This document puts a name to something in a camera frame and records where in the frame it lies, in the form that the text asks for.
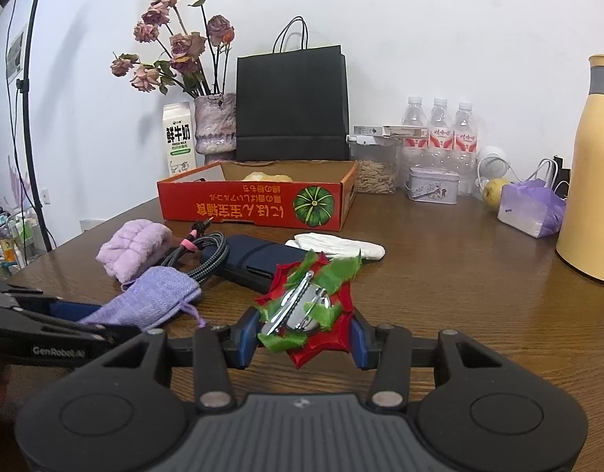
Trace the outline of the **red green ribbon hair clip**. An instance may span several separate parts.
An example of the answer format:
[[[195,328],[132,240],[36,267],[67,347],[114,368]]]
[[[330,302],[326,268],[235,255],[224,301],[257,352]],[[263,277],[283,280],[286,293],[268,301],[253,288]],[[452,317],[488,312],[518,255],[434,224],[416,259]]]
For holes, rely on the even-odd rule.
[[[268,294],[256,299],[260,343],[287,354],[298,369],[322,352],[348,353],[350,287],[362,263],[358,254],[329,259],[308,251],[300,262],[280,265]]]

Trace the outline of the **clear water bottle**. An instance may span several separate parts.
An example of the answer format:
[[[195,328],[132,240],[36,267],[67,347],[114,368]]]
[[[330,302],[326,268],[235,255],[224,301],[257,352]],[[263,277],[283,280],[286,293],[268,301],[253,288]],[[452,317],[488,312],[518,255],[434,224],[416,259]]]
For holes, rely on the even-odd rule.
[[[453,148],[453,131],[448,123],[448,105],[446,99],[434,99],[428,129],[429,163],[436,170],[444,171]]]
[[[474,188],[478,149],[478,129],[471,103],[459,103],[452,130],[452,164],[459,175],[459,195],[470,196]]]
[[[403,182],[409,179],[410,168],[422,163],[424,152],[428,148],[429,130],[427,117],[422,108],[422,98],[410,96],[407,99],[402,122],[406,128],[402,139],[400,174]]]

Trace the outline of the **black charger plug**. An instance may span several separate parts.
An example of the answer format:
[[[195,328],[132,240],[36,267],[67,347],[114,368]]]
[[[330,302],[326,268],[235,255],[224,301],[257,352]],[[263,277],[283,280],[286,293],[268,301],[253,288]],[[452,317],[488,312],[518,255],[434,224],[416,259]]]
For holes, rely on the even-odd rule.
[[[567,198],[570,186],[570,168],[564,166],[563,159],[560,156],[553,156],[552,159],[557,164],[557,171],[552,178],[552,190],[562,199]]]

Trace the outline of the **pink purple ceramic vase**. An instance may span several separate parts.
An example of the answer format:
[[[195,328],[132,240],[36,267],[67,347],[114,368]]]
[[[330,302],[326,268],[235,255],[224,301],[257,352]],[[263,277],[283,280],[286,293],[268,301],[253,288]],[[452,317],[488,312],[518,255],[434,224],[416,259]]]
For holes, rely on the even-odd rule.
[[[200,96],[194,100],[195,148],[204,163],[233,160],[236,155],[236,95]]]

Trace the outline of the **red orange cardboard box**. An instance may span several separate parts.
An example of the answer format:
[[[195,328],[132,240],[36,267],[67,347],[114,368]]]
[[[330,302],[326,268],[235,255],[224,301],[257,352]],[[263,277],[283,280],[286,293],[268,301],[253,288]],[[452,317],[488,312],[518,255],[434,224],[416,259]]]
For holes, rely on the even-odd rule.
[[[293,182],[243,181],[253,171]],[[354,161],[216,162],[160,180],[157,190],[170,221],[337,231],[356,196],[356,174]]]

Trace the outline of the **white cloth glove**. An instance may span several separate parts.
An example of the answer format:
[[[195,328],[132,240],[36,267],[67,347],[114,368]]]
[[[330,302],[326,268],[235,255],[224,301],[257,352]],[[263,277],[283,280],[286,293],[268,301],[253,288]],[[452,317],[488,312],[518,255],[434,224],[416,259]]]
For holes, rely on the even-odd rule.
[[[364,261],[380,261],[386,254],[385,248],[379,244],[315,232],[296,234],[285,245],[301,251],[315,251],[329,259],[359,257]]]

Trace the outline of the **middle clear water bottle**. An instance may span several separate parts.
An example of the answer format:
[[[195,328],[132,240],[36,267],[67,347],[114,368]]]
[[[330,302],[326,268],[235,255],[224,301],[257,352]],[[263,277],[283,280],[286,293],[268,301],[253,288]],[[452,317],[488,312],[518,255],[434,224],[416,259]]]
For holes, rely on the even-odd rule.
[[[448,123],[448,105],[446,99],[434,99],[428,129],[429,163],[436,170],[444,171],[453,148],[453,131]]]

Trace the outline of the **lilac knitted pouch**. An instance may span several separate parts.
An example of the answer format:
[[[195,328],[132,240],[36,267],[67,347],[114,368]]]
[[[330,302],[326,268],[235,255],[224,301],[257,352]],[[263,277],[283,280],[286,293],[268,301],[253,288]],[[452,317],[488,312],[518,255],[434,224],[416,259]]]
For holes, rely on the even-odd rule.
[[[187,274],[173,267],[153,266],[125,292],[79,323],[134,326],[140,330],[150,330],[163,326],[183,312],[195,318],[198,328],[203,328],[206,321],[193,306],[201,294],[199,283]]]

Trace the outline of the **clear plastic food container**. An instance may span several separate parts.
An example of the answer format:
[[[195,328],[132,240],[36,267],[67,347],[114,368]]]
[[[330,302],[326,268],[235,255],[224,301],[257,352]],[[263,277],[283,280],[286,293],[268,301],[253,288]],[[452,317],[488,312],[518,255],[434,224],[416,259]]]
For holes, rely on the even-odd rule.
[[[350,134],[350,159],[357,164],[356,192],[387,195],[396,191],[398,144],[393,138]]]

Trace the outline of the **left clear water bottle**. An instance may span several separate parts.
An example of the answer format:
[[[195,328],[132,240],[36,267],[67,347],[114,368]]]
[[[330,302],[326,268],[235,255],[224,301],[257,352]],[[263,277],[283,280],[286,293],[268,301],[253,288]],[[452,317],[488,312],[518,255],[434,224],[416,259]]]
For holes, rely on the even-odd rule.
[[[402,139],[400,174],[403,182],[409,179],[410,168],[422,163],[424,152],[428,148],[429,130],[427,117],[422,108],[422,98],[410,96],[407,99],[402,122],[406,128]]]

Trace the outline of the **dark navy fabric case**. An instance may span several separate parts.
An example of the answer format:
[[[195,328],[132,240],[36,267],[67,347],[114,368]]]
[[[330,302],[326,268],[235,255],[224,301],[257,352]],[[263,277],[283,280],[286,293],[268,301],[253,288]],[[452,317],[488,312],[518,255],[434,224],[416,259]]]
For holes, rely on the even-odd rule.
[[[282,243],[237,234],[226,239],[228,255],[215,274],[260,294],[270,291],[278,266],[301,262],[305,251]]]

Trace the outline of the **white flat carton box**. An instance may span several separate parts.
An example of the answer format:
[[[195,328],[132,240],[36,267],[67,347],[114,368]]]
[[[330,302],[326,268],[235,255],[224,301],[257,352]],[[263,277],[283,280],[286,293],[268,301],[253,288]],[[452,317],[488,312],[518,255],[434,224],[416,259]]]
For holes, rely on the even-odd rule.
[[[381,138],[414,138],[426,140],[429,130],[426,127],[385,125],[385,126],[354,126],[354,135],[381,136]]]

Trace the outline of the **yellow thermos bottle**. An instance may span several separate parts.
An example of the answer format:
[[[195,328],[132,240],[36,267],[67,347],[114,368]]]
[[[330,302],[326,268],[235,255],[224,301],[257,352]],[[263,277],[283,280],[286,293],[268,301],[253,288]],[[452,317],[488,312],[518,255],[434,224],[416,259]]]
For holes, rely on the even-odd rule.
[[[574,143],[557,254],[604,282],[604,54],[590,57],[590,86]]]

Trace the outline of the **yellow white plush toy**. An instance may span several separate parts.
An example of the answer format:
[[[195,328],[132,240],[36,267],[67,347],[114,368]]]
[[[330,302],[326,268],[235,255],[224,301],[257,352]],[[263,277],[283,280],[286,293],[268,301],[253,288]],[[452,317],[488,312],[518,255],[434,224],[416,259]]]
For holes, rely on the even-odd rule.
[[[293,178],[282,174],[267,174],[263,171],[253,171],[251,174],[246,175],[243,181],[252,182],[293,182]]]

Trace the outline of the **purple tissue pack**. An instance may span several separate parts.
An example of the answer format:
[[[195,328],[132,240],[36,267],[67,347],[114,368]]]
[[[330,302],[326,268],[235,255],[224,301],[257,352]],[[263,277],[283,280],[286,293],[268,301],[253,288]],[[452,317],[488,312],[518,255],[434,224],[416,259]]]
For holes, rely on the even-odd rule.
[[[506,184],[501,190],[497,218],[535,239],[557,234],[567,203],[543,180]]]

